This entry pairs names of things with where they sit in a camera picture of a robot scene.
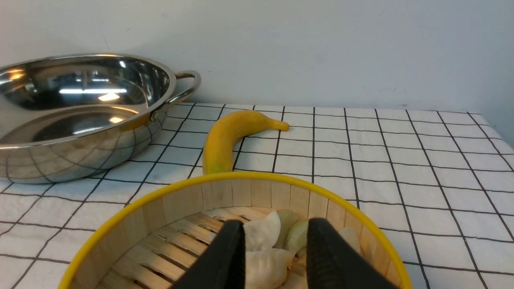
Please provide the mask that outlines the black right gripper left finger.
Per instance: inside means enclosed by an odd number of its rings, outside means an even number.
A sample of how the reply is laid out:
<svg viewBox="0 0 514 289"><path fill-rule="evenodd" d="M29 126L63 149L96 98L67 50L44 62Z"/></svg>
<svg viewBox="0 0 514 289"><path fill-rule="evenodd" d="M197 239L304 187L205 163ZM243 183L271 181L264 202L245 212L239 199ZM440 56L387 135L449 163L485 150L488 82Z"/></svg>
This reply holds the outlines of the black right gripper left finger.
<svg viewBox="0 0 514 289"><path fill-rule="evenodd" d="M243 289L245 287L243 223L229 220L172 289Z"/></svg>

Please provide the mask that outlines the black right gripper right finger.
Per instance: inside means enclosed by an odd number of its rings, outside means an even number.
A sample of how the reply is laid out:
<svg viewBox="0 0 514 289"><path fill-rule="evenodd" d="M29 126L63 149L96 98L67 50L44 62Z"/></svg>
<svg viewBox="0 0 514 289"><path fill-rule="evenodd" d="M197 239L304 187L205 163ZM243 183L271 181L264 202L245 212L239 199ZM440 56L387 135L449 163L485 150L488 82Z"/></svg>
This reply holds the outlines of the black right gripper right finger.
<svg viewBox="0 0 514 289"><path fill-rule="evenodd" d="M325 218L310 218L306 279L309 289L395 289Z"/></svg>

